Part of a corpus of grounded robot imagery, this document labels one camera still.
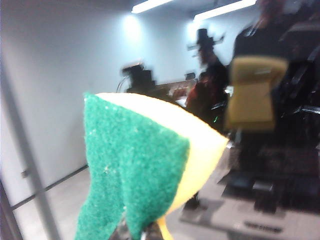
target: black hat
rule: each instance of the black hat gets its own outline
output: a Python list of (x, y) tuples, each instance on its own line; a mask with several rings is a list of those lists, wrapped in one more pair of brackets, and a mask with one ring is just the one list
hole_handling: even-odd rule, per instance
[(213, 37), (208, 36), (208, 30), (206, 28), (198, 29), (197, 31), (197, 41), (196, 45), (189, 45), (187, 48), (188, 50), (196, 49), (198, 46), (213, 46), (216, 44), (220, 44), (224, 40), (224, 35), (217, 41), (214, 41)]
[(212, 45), (214, 45), (215, 42), (213, 37), (208, 36), (208, 30), (206, 28), (198, 29), (196, 44), (201, 45), (209, 43), (212, 43)]

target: ceiling light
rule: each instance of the ceiling light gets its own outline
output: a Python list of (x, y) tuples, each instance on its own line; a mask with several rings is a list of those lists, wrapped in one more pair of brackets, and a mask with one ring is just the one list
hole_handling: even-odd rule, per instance
[(242, 0), (237, 1), (222, 7), (215, 8), (210, 11), (206, 11), (200, 14), (195, 15), (194, 21), (201, 21), (209, 18), (213, 18), (222, 14), (226, 14), (235, 10), (243, 9), (246, 7), (250, 7), (256, 4), (257, 0)]
[(148, 0), (148, 1), (144, 1), (143, 3), (135, 5), (132, 8), (131, 12), (133, 14), (139, 14), (139, 13), (142, 13), (142, 12), (147, 11), (149, 9), (153, 9), (157, 6), (160, 6), (162, 4), (166, 4), (171, 1), (173, 1), (173, 0)]

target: sponge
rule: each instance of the sponge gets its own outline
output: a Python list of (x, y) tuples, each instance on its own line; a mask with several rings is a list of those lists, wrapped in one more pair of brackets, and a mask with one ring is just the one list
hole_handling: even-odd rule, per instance
[(76, 240), (107, 240), (123, 213), (134, 240), (207, 181), (227, 139), (178, 106), (133, 93), (85, 96), (91, 175)]

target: floor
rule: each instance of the floor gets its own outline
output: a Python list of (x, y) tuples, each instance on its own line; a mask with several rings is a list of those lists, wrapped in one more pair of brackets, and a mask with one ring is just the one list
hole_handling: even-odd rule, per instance
[[(200, 197), (210, 198), (221, 194), (220, 188), (214, 188), (215, 177), (211, 176), (200, 192)], [(72, 240), (76, 231), (77, 217), (84, 203), (90, 184), (87, 169), (60, 183), (47, 192), (58, 230), (63, 240)], [(191, 225), (179, 221), (181, 209), (167, 217), (169, 231), (175, 240), (227, 240), (222, 231)], [(14, 211), (24, 240), (47, 240), (35, 200)]]

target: green scouring pad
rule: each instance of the green scouring pad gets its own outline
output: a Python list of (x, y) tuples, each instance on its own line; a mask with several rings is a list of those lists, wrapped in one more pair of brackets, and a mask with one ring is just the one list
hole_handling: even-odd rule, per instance
[(91, 184), (75, 239), (108, 240), (123, 213), (134, 240), (172, 205), (189, 140), (96, 95), (85, 95), (85, 144)]

